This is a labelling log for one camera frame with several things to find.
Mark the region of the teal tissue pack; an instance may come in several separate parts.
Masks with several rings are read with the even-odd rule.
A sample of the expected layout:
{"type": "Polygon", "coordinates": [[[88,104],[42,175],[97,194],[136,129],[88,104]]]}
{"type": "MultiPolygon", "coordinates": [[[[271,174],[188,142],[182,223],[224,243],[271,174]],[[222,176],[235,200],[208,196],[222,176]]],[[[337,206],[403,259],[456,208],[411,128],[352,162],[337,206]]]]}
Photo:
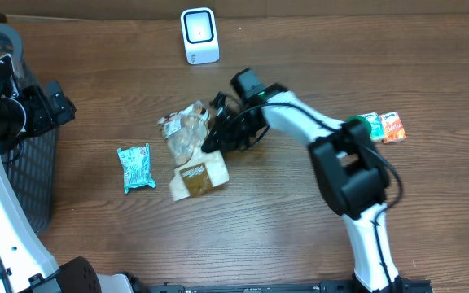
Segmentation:
{"type": "Polygon", "coordinates": [[[385,132],[379,118],[379,115],[376,112],[370,112],[366,114],[361,114],[361,117],[367,120],[370,124],[370,139],[373,142],[380,142],[385,138],[385,132]]]}

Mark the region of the teal snack bar wrapper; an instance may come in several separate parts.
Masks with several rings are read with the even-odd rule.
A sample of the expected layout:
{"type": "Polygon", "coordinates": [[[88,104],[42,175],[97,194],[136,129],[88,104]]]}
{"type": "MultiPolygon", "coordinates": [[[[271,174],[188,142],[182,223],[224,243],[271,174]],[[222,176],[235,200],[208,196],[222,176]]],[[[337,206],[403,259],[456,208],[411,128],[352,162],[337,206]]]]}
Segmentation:
{"type": "Polygon", "coordinates": [[[151,175],[151,153],[148,143],[132,146],[128,149],[117,149],[117,155],[123,168],[124,191],[149,186],[156,188],[151,175]]]}

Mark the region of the green lid jar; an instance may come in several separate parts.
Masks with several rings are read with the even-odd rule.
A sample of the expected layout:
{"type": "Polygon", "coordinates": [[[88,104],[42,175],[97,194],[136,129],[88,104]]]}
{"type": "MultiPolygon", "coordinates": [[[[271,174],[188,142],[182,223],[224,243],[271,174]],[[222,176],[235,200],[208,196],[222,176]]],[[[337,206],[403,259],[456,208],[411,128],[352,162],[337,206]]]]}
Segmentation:
{"type": "Polygon", "coordinates": [[[347,123],[350,123],[352,121],[359,121],[366,128],[366,132],[368,133],[368,135],[371,135],[371,125],[370,125],[370,122],[365,117],[356,115],[356,116],[351,116],[346,120],[347,123]]]}

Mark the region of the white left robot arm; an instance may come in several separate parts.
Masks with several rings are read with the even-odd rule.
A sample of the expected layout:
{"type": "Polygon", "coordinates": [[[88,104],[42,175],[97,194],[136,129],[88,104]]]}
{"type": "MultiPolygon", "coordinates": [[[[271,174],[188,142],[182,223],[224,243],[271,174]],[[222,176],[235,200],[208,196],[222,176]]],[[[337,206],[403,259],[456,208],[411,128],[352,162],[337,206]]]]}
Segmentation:
{"type": "Polygon", "coordinates": [[[43,90],[21,85],[22,76],[13,55],[0,55],[0,292],[133,291],[126,274],[99,274],[81,256],[59,265],[33,231],[16,194],[39,197],[48,191],[50,167],[47,151],[31,154],[25,163],[24,141],[73,120],[76,108],[57,83],[43,90]],[[7,166],[24,180],[21,188],[11,184],[7,166]]]}

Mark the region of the orange tissue pack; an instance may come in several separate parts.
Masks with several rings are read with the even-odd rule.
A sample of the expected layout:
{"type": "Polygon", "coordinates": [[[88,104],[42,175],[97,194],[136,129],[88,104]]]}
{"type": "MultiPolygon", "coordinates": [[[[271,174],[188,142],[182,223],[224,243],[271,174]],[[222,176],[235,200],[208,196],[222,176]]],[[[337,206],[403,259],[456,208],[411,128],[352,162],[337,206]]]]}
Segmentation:
{"type": "Polygon", "coordinates": [[[406,139],[405,129],[398,112],[387,112],[379,116],[384,131],[383,143],[402,142],[406,139]]]}

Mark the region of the brown cookie bag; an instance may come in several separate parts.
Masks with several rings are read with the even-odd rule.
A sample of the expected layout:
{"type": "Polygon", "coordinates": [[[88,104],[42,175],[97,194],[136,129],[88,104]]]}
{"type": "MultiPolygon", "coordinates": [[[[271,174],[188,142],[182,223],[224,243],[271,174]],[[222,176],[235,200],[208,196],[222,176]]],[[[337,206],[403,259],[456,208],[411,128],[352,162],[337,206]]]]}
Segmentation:
{"type": "Polygon", "coordinates": [[[169,183],[175,201],[203,195],[230,179],[221,152],[202,151],[209,135],[208,121],[208,110],[200,101],[158,120],[161,136],[176,164],[169,183]]]}

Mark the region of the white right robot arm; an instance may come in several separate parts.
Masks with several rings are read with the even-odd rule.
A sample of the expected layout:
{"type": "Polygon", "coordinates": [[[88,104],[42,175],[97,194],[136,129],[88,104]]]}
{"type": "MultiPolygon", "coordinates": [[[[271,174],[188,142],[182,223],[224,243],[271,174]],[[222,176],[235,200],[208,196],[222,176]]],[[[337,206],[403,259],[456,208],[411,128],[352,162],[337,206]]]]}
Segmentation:
{"type": "Polygon", "coordinates": [[[398,178],[376,150],[364,121],[337,120],[302,102],[284,85],[263,84],[250,68],[230,81],[236,108],[220,92],[210,105],[217,112],[201,149],[245,151],[270,129],[306,147],[321,196],[341,216],[353,251],[353,288],[362,292],[401,292],[386,228],[386,189],[398,178]]]}

